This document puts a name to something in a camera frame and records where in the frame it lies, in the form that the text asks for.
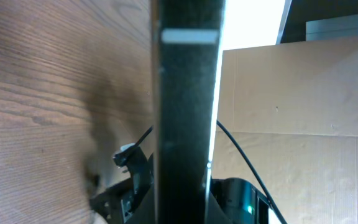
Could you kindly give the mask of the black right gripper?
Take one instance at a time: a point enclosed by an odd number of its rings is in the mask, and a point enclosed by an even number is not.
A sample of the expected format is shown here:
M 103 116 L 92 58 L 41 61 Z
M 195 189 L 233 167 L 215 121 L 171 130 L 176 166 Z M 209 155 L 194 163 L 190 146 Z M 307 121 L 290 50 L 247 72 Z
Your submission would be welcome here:
M 126 223 L 154 183 L 152 164 L 136 143 L 122 146 L 113 160 L 126 167 L 130 177 L 93 197 L 90 208 L 107 223 Z

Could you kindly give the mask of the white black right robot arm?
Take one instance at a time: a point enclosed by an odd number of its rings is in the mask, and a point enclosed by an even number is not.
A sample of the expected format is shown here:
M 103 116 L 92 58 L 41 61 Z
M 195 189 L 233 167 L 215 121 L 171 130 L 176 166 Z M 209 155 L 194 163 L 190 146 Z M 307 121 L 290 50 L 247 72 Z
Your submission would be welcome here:
M 155 223 L 153 157 L 140 146 L 121 147 L 114 162 L 131 177 L 89 200 L 90 208 L 107 223 Z M 266 196 L 250 182 L 213 179 L 208 199 L 207 223 L 271 223 Z

